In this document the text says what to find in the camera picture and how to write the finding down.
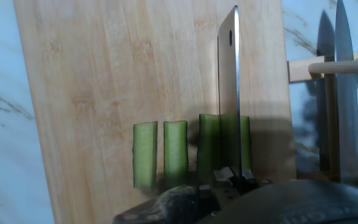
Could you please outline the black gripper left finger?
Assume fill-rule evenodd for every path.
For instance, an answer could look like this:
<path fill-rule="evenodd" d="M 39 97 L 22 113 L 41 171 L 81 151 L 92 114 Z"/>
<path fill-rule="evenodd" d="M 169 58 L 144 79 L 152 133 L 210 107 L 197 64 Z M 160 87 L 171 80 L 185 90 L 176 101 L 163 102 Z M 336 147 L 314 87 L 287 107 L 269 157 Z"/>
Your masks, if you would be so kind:
<path fill-rule="evenodd" d="M 228 167 L 214 171 L 215 181 L 211 185 L 211 190 L 216 197 L 220 207 L 226 207 L 235 199 L 240 197 L 239 192 L 233 186 L 231 178 L 234 174 Z"/>

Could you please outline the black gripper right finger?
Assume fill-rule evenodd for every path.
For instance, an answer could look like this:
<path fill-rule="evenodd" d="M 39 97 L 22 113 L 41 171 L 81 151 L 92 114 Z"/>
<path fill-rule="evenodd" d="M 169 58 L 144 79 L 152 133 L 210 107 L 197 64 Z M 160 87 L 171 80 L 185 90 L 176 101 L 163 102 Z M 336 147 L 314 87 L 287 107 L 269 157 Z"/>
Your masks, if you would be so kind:
<path fill-rule="evenodd" d="M 240 184 L 238 186 L 238 191 L 240 192 L 250 192 L 261 187 L 264 187 L 269 184 L 268 180 L 257 179 L 253 176 L 253 173 L 250 169 L 242 169 L 242 176 L 240 178 Z"/>

